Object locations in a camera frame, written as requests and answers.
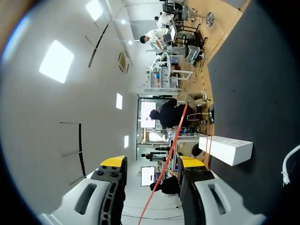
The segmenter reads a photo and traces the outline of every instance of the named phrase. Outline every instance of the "black jacket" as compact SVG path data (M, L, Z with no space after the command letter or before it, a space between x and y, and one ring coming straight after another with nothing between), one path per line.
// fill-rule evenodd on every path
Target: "black jacket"
M159 120L163 129L172 128L174 126L179 125L185 105L184 104L181 104L179 106L176 105L177 105L177 100L172 99L167 103L163 104L163 106L161 107L159 113ZM186 116L182 124L183 127L186 127L190 124L190 121L187 120L187 115L193 113L194 113L193 109L187 106Z

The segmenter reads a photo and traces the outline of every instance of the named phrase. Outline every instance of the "black hair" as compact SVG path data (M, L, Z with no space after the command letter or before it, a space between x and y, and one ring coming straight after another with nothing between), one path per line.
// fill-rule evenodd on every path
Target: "black hair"
M143 43L143 44L145 44L145 43L146 43L146 42L145 42L145 37L146 37L146 36L145 36L145 35L143 35L143 36L141 36L141 38L140 38L140 42L141 42L141 43Z
M156 185L156 183L150 184L151 191L153 191L155 185ZM161 190L161 185L160 184L158 184L158 186L156 187L155 191L159 191L159 190Z
M155 109L153 109L151 112L150 112L150 118L153 119L153 120L158 120L159 119L159 112L156 111Z

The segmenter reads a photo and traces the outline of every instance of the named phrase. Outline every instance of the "white cable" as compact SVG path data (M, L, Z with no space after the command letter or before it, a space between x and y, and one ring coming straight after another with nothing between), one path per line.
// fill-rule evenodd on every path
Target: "white cable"
M289 174L287 173L287 169L286 169L286 162L291 157L291 155L294 154L299 149L300 149L300 145L298 145L296 148L290 151L289 154L287 154L285 159L283 160L282 172L281 172L283 175L283 185L290 183Z

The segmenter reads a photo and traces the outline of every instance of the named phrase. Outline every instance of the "white ceiling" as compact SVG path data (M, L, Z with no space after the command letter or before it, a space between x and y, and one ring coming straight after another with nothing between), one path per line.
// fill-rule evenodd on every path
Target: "white ceiling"
M2 65L1 143L16 186L37 213L57 208L70 189L61 157L60 122L82 124L86 173L109 157L126 154L135 160L137 97L130 93L131 74L123 74L117 63L124 48L130 57L135 53L135 45L128 45L130 25L119 22L128 21L128 13L121 0L99 0L109 13L105 11L95 25L85 8L89 1L40 4L27 17L23 38ZM109 24L88 68L109 15L115 22ZM74 55L65 83L39 72L54 40ZM122 110L116 108L117 92L123 96ZM80 167L73 171L81 173Z

